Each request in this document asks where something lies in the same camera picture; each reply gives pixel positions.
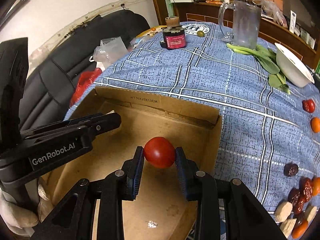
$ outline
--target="black leather chair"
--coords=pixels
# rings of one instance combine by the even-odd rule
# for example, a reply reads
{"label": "black leather chair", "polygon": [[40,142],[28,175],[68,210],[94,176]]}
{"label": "black leather chair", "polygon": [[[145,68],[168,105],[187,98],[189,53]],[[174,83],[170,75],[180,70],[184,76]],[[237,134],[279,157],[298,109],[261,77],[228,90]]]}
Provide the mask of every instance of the black leather chair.
{"label": "black leather chair", "polygon": [[19,129],[63,120],[81,72],[96,67],[89,58],[100,40],[120,36],[128,47],[134,37],[149,28],[143,16],[120,10],[76,29],[27,79],[20,101]]}

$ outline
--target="red tomato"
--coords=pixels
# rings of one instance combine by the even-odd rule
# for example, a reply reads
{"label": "red tomato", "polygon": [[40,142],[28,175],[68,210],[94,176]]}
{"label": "red tomato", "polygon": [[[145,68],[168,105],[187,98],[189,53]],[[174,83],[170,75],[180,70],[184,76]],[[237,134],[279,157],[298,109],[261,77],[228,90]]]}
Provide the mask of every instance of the red tomato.
{"label": "red tomato", "polygon": [[176,159],[176,151],[164,137],[154,137],[144,146],[144,156],[156,168],[168,168]]}
{"label": "red tomato", "polygon": [[303,100],[302,107],[303,110],[307,111],[308,113],[313,113],[316,109],[316,105],[312,99]]}

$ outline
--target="hand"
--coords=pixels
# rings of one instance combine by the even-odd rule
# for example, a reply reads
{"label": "hand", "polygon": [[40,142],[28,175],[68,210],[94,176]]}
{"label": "hand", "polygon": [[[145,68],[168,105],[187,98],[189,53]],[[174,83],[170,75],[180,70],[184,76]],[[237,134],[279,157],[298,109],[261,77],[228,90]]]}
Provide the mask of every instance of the hand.
{"label": "hand", "polygon": [[52,211],[53,206],[46,188],[46,183],[40,177],[38,179],[40,202],[38,204],[37,214],[6,201],[0,189],[0,215],[13,233],[19,236],[30,236],[28,228],[36,226],[39,221],[43,222]]}

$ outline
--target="plaid tablecloth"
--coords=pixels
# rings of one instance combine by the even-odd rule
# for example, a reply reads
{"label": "plaid tablecloth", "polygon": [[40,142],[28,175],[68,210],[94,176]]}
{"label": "plaid tablecloth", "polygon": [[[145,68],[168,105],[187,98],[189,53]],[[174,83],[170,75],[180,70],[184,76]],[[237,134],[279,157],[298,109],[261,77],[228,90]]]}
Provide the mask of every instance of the plaid tablecloth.
{"label": "plaid tablecloth", "polygon": [[[268,73],[253,56],[236,54],[226,47],[218,25],[182,24],[189,24],[189,30],[209,30],[203,38],[186,34],[187,47],[175,50],[161,48],[162,33],[158,33],[106,69],[82,98],[100,85],[219,108],[222,133],[215,178],[240,178],[273,215],[290,190],[299,187],[302,176],[319,175],[320,136],[310,127],[311,118],[320,117],[319,91],[313,84],[300,89],[289,82],[291,95],[273,89],[268,85]],[[261,38],[258,43],[276,51]],[[306,98],[319,106],[313,114],[302,109]],[[66,119],[78,104],[68,111]],[[283,173],[289,162],[299,166],[298,174],[290,178]],[[313,197],[311,203],[320,206],[320,196]],[[220,210],[223,218],[222,202]]]}

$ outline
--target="round sticker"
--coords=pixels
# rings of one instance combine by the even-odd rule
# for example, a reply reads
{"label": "round sticker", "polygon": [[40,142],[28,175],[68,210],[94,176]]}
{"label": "round sticker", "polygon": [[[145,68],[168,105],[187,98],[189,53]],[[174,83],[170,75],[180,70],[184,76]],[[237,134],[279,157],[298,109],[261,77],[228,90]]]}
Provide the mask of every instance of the round sticker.
{"label": "round sticker", "polygon": [[182,28],[184,28],[184,32],[191,35],[197,35],[198,31],[203,31],[204,34],[208,33],[210,31],[209,27],[207,25],[201,24],[201,23],[188,23],[186,25],[183,25]]}

